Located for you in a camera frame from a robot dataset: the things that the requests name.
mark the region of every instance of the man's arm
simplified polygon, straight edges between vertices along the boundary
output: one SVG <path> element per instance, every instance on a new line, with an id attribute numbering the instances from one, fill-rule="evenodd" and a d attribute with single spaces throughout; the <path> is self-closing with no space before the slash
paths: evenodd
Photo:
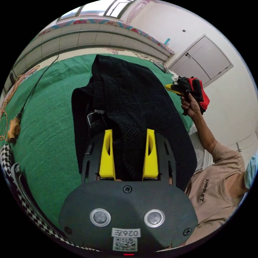
<path id="1" fill-rule="evenodd" d="M 213 150 L 217 144 L 216 139 L 214 138 L 212 132 L 208 128 L 206 122 L 201 113 L 196 114 L 192 117 L 192 120 L 196 126 L 198 136 L 202 146 L 210 153 L 213 153 Z"/>
<path id="2" fill-rule="evenodd" d="M 210 153 L 213 153 L 214 147 L 217 144 L 212 132 L 208 128 L 201 114 L 199 104 L 194 97 L 189 94 L 188 98 L 190 103 L 185 101 L 184 97 L 181 97 L 181 104 L 184 110 L 188 111 L 188 116 L 192 118 L 199 135 L 202 146 Z"/>

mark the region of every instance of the black cable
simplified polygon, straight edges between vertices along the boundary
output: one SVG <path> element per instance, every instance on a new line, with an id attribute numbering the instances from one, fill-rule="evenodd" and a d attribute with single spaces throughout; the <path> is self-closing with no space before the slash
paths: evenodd
<path id="1" fill-rule="evenodd" d="M 36 86 L 38 85 L 38 82 L 40 81 L 40 79 L 42 78 L 42 76 L 44 75 L 44 73 L 52 66 L 52 64 L 59 58 L 59 55 L 57 56 L 57 58 L 48 66 L 48 68 L 41 74 L 41 76 L 39 77 L 38 81 L 36 82 L 36 84 L 34 85 L 34 87 L 32 88 L 30 94 L 28 95 L 23 107 L 21 108 L 21 111 L 19 112 L 19 114 L 16 116 L 16 118 L 18 118 L 21 121 L 22 118 L 22 113 L 24 111 L 24 107 L 30 97 L 30 95 L 32 94 L 32 92 L 35 90 Z"/>
<path id="2" fill-rule="evenodd" d="M 13 70 L 13 69 L 12 69 L 12 70 Z M 16 76 L 16 74 L 15 74 L 14 70 L 13 70 L 13 74 L 15 75 L 15 77 L 16 77 L 16 78 L 18 78 L 18 77 Z"/>

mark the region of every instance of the bed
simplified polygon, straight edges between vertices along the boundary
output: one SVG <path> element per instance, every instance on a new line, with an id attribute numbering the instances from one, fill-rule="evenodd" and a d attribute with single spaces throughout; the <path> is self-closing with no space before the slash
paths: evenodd
<path id="1" fill-rule="evenodd" d="M 109 54 L 150 68 L 163 85 L 173 82 L 173 73 L 164 73 L 148 57 Z M 79 55 L 54 63 L 42 77 L 27 103 L 21 121 L 21 133 L 12 146 L 15 162 L 20 163 L 30 191 L 42 212 L 56 226 L 61 206 L 68 194 L 80 185 L 71 111 L 71 95 L 75 88 L 86 86 L 96 54 Z M 20 111 L 30 90 L 45 68 L 20 84 L 6 107 L 8 122 Z M 192 120 L 182 115 L 180 98 L 168 92 L 187 131 Z M 6 118 L 0 122 L 5 132 Z"/>

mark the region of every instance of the screw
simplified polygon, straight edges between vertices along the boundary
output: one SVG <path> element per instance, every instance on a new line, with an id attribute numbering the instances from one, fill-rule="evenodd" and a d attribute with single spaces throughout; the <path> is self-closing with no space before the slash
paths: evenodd
<path id="1" fill-rule="evenodd" d="M 69 227 L 64 227 L 64 231 L 68 234 L 71 235 L 72 234 L 72 230 Z"/>
<path id="2" fill-rule="evenodd" d="M 192 230 L 191 230 L 190 228 L 187 228 L 187 229 L 185 229 L 185 231 L 183 232 L 183 235 L 184 235 L 184 236 L 188 236 L 188 235 L 191 234 L 191 232 L 192 232 Z"/>
<path id="3" fill-rule="evenodd" d="M 129 185 L 124 186 L 123 191 L 128 194 L 132 191 L 132 187 Z"/>

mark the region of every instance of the cabinet door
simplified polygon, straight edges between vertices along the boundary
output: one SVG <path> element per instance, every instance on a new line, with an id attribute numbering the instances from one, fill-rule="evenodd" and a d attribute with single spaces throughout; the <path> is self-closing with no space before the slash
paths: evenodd
<path id="1" fill-rule="evenodd" d="M 202 81 L 204 85 L 210 78 L 205 71 L 196 63 L 196 61 L 188 56 L 182 57 L 180 62 L 176 62 L 174 66 L 170 68 L 178 76 L 190 78 L 192 76 L 197 77 Z"/>
<path id="2" fill-rule="evenodd" d="M 204 36 L 169 69 L 182 77 L 197 77 L 205 85 L 213 78 L 217 79 L 218 75 L 229 66 L 232 64 L 227 57 Z"/>
<path id="3" fill-rule="evenodd" d="M 228 68 L 231 63 L 220 49 L 207 37 L 201 40 L 201 47 L 191 55 L 191 57 L 204 69 L 206 74 L 213 79 L 223 70 Z"/>

